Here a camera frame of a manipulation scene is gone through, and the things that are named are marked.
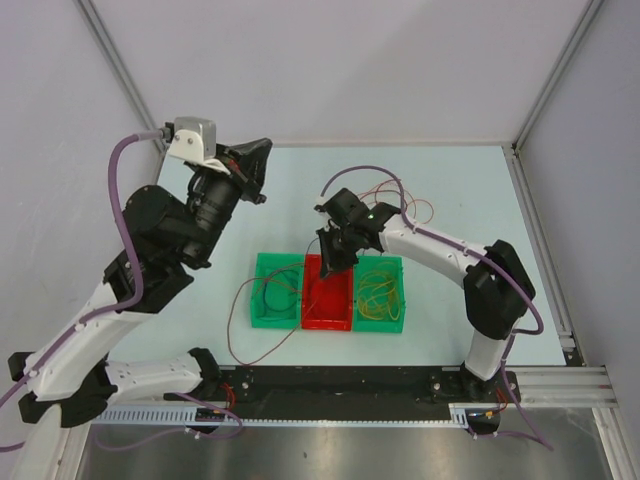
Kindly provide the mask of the green plastic bin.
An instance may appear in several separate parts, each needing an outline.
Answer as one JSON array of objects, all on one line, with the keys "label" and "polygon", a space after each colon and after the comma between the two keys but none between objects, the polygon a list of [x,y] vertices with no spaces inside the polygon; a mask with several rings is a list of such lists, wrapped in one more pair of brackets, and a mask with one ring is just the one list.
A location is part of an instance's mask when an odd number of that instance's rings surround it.
[{"label": "green plastic bin", "polygon": [[253,328],[294,329],[300,323],[304,256],[261,252],[250,296]]},{"label": "green plastic bin", "polygon": [[353,297],[353,331],[401,333],[406,311],[402,259],[361,256],[354,267]]}]

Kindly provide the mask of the red plastic bin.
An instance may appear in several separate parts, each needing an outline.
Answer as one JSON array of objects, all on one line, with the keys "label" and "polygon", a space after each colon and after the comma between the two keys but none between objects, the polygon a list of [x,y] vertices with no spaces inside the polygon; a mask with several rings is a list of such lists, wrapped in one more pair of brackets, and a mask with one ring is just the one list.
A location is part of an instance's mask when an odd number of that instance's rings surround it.
[{"label": "red plastic bin", "polygon": [[350,331],[353,322],[353,270],[320,277],[321,256],[305,256],[301,301],[303,330]]}]

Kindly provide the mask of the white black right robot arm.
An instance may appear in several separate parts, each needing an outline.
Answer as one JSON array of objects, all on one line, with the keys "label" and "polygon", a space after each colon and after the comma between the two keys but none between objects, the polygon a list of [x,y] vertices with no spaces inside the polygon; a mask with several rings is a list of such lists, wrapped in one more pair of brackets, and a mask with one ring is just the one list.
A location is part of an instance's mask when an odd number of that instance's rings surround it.
[{"label": "white black right robot arm", "polygon": [[373,249],[412,260],[462,289],[474,333],[461,365],[461,388],[473,401],[493,394],[509,337],[535,297],[513,246],[497,240],[483,247],[424,229],[404,208],[385,202],[368,207],[346,188],[319,198],[314,210],[327,218],[327,225],[316,231],[322,278],[354,267],[359,251]]}]

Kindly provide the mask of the right green plastic bin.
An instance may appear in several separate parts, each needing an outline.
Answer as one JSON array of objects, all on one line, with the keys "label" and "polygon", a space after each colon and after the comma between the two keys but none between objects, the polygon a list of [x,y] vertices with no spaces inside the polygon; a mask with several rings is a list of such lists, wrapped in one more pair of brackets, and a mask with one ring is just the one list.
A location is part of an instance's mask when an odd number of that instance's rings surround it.
[{"label": "right green plastic bin", "polygon": [[401,333],[406,311],[402,259],[361,256],[354,267],[353,297],[353,331]]}]

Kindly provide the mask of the left green plastic bin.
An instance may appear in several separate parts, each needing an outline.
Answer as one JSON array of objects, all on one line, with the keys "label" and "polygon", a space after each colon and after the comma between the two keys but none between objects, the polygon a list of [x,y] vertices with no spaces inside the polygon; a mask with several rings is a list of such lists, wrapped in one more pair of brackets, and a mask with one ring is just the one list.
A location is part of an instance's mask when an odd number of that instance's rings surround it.
[{"label": "left green plastic bin", "polygon": [[294,329],[300,323],[304,256],[261,252],[250,296],[253,328]]}]

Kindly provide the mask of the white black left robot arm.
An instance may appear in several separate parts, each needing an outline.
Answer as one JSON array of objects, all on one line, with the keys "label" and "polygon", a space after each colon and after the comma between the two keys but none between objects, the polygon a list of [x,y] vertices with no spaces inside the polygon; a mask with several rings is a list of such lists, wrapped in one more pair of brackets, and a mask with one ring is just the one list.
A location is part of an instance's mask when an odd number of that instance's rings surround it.
[{"label": "white black left robot arm", "polygon": [[176,134],[170,154],[182,144],[195,147],[194,153],[183,156],[193,170],[186,199],[150,185],[122,201],[117,185],[120,157],[128,146],[146,139],[146,133],[124,138],[109,158],[109,200],[123,244],[121,253],[59,335],[39,351],[16,352],[9,358],[14,386],[22,392],[20,416],[27,424],[36,424],[59,408],[61,426],[71,428],[120,401],[154,395],[207,400],[220,390],[220,367],[205,348],[159,362],[118,363],[108,355],[134,328],[190,286],[194,271],[210,266],[211,254],[239,202],[265,201],[262,188],[273,144],[261,138],[212,145],[199,134]]}]

